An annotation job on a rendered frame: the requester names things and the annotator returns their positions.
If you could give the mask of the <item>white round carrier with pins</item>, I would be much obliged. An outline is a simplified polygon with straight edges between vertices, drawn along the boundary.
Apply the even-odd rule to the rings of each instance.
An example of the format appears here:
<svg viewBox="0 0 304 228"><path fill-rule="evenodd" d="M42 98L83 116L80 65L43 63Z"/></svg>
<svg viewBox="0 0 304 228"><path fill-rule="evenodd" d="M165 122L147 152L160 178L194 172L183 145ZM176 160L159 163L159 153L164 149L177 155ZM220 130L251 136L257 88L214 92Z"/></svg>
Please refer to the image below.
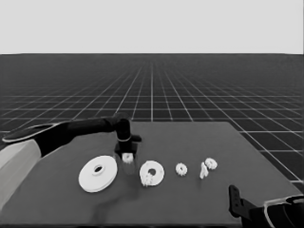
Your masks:
<svg viewBox="0 0 304 228"><path fill-rule="evenodd" d="M164 178L164 169L157 161L146 161L140 169L140 177L150 173L153 176L153 181L150 186L157 186Z"/></svg>

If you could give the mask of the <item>small white T-shaped piece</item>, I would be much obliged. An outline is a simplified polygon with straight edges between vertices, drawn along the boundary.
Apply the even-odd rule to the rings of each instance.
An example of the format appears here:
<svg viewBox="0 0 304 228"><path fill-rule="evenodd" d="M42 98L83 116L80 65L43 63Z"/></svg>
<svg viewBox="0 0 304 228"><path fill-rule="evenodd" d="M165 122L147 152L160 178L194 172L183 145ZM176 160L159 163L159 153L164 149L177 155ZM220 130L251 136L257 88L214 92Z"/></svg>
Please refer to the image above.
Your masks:
<svg viewBox="0 0 304 228"><path fill-rule="evenodd" d="M209 171L208 171L208 168L206 166L206 164L203 162L201 165L200 165L200 173L199 173L199 178L201 180L203 180L205 177L207 177L209 175Z"/></svg>

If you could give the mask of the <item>large thick white disc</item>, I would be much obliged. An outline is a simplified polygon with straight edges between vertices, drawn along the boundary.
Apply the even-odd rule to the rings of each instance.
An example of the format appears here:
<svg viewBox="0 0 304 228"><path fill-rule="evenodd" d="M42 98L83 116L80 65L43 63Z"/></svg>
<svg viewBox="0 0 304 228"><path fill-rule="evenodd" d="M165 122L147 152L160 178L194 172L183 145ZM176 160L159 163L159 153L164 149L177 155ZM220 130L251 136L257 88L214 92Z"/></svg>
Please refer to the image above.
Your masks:
<svg viewBox="0 0 304 228"><path fill-rule="evenodd" d="M80 186L88 193L103 191L116 178L118 164L111 156L99 156L88 161L78 177Z"/></svg>

